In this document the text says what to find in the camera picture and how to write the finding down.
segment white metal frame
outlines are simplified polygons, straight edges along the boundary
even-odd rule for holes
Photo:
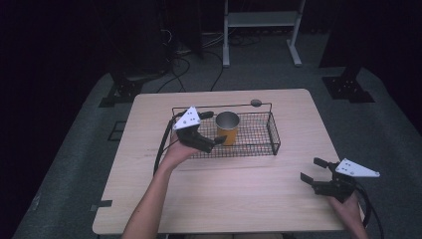
[[[229,0],[224,7],[223,67],[230,67],[229,28],[231,27],[274,27],[293,26],[292,39],[287,40],[289,51],[296,67],[302,65],[296,50],[296,39],[301,26],[306,0],[302,0],[298,11],[289,12],[241,12],[229,13]]]

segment human hand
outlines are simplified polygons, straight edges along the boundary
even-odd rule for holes
[[[345,228],[351,234],[351,238],[367,239],[369,238],[360,218],[359,200],[356,192],[353,192],[343,203],[335,197],[326,198],[329,205],[334,209],[335,214],[341,220]]]
[[[188,147],[181,143],[175,133],[170,138],[170,146],[168,147],[161,164],[174,169],[177,165],[198,151],[199,150],[196,148]]]

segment wooden table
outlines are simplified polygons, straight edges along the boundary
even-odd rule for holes
[[[272,103],[280,135],[277,155],[196,158],[180,164],[170,179],[160,233],[287,232],[342,230],[321,196],[300,180],[330,180],[314,157],[338,157],[307,90],[151,94],[136,97],[93,229],[120,234],[153,171],[172,108]]]

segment white triangular marker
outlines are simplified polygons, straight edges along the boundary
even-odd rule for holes
[[[173,129],[178,130],[181,128],[194,126],[201,124],[201,119],[199,118],[196,108],[191,107],[187,112],[177,121]]]
[[[340,164],[335,169],[335,171],[344,175],[352,176],[352,177],[379,177],[380,176],[379,172],[372,171],[371,169],[361,166],[346,158],[340,162]]]

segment gray floor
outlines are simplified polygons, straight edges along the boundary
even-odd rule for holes
[[[422,138],[382,82],[366,70],[358,75],[362,87],[375,99],[371,104],[351,104],[331,99],[321,77],[342,69],[319,69],[327,35],[299,35],[298,51],[304,62],[294,67],[286,36],[264,37],[259,44],[231,48],[231,67],[225,69],[214,91],[307,89],[311,92],[339,158],[347,157],[381,172],[380,178],[362,178],[380,216],[385,238],[419,238],[422,234]],[[210,49],[221,55],[221,48]],[[187,92],[207,92],[221,70],[219,60],[205,54],[191,64],[180,79]],[[176,62],[175,71],[186,64]],[[155,93],[171,79],[147,83],[142,92]],[[93,205],[101,200],[118,141],[108,141],[114,123],[126,120],[131,104],[99,108],[112,85],[109,75],[99,79],[58,152],[15,238],[96,238]],[[179,92],[174,81],[162,92]],[[379,238],[375,218],[368,231]],[[348,238],[343,232],[295,233],[299,239]]]

